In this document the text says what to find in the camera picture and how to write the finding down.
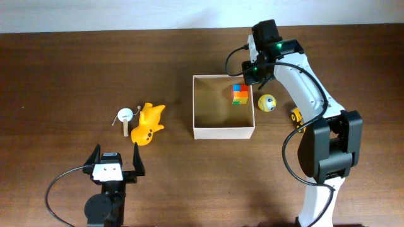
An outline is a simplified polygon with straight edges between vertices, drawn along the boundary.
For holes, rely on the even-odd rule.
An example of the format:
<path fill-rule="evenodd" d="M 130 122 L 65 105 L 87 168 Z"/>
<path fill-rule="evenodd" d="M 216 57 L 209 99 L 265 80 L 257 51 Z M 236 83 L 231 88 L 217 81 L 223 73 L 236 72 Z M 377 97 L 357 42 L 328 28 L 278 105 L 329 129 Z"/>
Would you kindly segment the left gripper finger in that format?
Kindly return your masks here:
<path fill-rule="evenodd" d="M 145 172 L 145 167 L 140 156 L 138 143 L 134 144 L 133 166 L 135 172 Z"/>
<path fill-rule="evenodd" d="M 92 154 L 89 156 L 89 158 L 85 161 L 84 165 L 89 166 L 89 165 L 95 165 L 100 162 L 100 145 L 97 144 L 95 146 L 94 151 Z"/>

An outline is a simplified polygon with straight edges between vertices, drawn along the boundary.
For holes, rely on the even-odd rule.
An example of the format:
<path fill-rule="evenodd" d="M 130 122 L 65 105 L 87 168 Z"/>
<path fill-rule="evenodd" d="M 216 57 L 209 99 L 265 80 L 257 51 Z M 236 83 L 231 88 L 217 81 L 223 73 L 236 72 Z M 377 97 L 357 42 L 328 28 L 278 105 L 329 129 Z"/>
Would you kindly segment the yellow minion ball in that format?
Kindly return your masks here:
<path fill-rule="evenodd" d="M 276 98 L 270 94 L 260 96 L 258 108 L 264 112 L 271 112 L 276 108 Z"/>

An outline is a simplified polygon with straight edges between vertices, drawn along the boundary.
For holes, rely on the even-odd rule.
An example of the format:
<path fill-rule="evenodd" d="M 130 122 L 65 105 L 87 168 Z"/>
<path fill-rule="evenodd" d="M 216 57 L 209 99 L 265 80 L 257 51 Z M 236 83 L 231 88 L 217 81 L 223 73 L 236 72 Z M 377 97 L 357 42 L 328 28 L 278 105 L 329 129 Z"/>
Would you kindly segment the colourful puzzle cube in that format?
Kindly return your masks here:
<path fill-rule="evenodd" d="M 249 99 L 248 86 L 245 84 L 232 85 L 232 104 L 245 105 Z"/>

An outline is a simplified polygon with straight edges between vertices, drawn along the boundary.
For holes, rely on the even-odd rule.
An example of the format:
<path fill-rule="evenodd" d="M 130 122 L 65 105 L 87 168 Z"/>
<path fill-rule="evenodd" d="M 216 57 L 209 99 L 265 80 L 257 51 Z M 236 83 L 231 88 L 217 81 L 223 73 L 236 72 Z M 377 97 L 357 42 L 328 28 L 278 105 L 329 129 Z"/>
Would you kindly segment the yellow grey toy truck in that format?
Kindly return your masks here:
<path fill-rule="evenodd" d="M 300 128 L 302 125 L 304 125 L 302 114 L 297 107 L 291 110 L 291 119 L 296 128 Z"/>

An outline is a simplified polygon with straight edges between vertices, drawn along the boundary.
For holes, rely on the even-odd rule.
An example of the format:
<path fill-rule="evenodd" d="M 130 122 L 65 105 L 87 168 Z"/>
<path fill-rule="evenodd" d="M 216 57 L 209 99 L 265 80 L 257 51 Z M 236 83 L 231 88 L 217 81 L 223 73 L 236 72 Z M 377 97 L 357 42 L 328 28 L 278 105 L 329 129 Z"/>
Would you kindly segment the orange squishy toy animal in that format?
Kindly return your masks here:
<path fill-rule="evenodd" d="M 153 106 L 151 103 L 145 103 L 140 111 L 138 126 L 131 131 L 131 140 L 138 146 L 146 146 L 149 144 L 154 133 L 164 129 L 160 124 L 162 111 L 165 105 Z"/>

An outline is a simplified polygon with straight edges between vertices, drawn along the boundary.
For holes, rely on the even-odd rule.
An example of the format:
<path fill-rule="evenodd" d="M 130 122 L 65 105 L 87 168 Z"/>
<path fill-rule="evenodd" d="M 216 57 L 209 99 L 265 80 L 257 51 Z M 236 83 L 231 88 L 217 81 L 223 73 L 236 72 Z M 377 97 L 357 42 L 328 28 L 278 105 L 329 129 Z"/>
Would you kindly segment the white cardboard box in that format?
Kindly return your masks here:
<path fill-rule="evenodd" d="M 195 139 L 249 139 L 255 130 L 253 89 L 245 104 L 234 104 L 232 88 L 241 76 L 193 76 L 193 134 Z"/>

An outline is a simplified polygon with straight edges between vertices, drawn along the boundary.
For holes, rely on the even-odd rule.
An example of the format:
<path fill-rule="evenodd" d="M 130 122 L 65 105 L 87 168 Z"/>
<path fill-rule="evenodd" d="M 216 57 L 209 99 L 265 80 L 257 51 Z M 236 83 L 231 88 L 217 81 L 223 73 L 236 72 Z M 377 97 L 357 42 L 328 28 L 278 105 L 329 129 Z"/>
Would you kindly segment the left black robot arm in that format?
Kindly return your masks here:
<path fill-rule="evenodd" d="M 122 226 L 126 185 L 136 183 L 138 177 L 145 176 L 145 167 L 140 157 L 138 145 L 134 145 L 133 170 L 122 169 L 120 153 L 104 153 L 96 145 L 85 162 L 83 173 L 102 187 L 101 193 L 91 196 L 84 208 L 87 226 Z"/>

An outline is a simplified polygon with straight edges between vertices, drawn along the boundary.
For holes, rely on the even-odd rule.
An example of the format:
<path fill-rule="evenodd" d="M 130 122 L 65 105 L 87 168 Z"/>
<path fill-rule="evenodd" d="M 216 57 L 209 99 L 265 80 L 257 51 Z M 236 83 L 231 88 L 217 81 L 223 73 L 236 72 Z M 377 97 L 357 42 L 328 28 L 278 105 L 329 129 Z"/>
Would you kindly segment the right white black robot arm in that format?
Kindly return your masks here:
<path fill-rule="evenodd" d="M 284 40 L 274 20 L 251 28 L 242 63 L 247 85 L 273 79 L 288 91 L 302 114 L 302 140 L 297 156 L 306 179 L 304 204 L 296 226 L 332 226 L 336 197 L 351 168 L 359 162 L 362 117 L 346 111 L 321 84 L 298 41 Z"/>

